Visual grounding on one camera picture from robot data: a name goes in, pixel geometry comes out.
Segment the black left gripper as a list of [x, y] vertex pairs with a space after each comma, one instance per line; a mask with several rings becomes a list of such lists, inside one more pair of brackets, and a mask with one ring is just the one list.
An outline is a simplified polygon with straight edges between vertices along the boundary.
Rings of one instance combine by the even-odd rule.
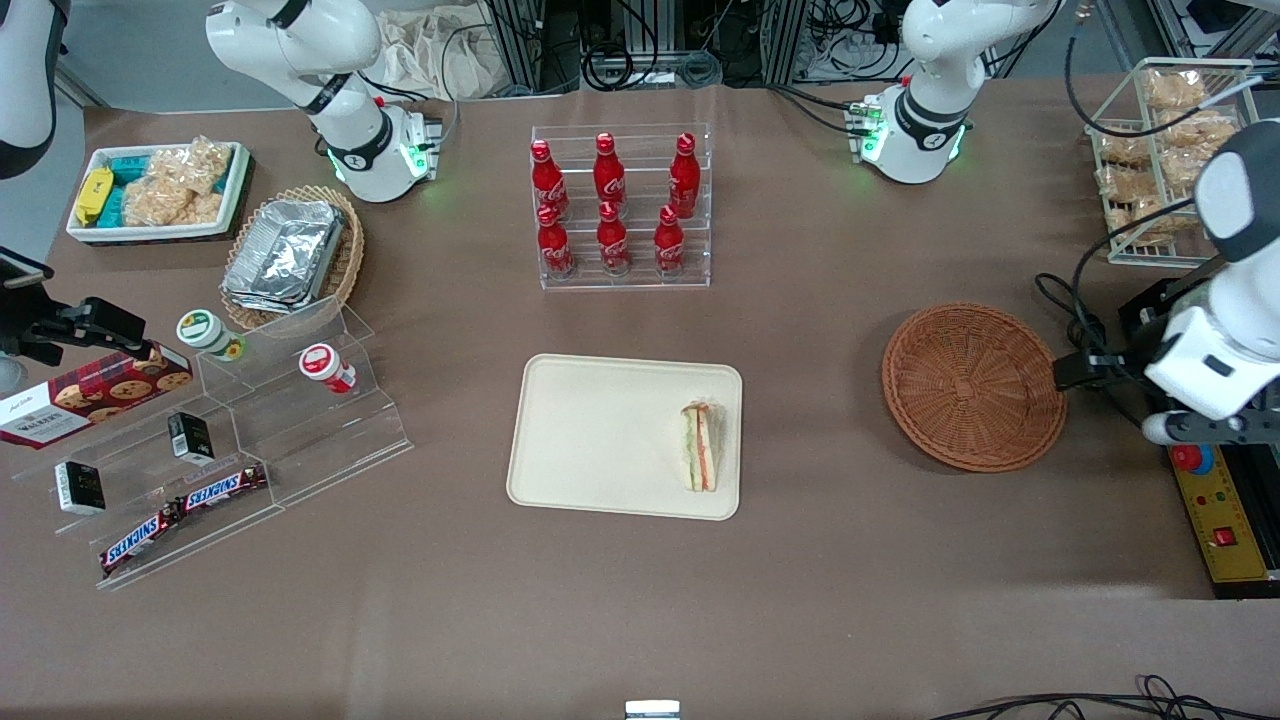
[[1069, 354], [1055, 360], [1055, 388], [1070, 391], [1093, 383], [1094, 389], [1121, 384], [1155, 389], [1156, 384], [1146, 375], [1153, 356], [1151, 347], [1093, 348], [1093, 363], [1091, 352]]

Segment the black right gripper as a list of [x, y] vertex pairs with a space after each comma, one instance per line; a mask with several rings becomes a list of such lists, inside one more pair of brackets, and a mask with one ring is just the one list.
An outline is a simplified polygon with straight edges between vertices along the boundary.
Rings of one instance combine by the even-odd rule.
[[1, 351], [49, 366], [61, 363], [64, 346], [110, 348], [122, 354], [150, 354], [146, 320], [100, 297], [88, 297], [90, 338], [76, 323], [79, 309], [50, 301], [1, 301]]

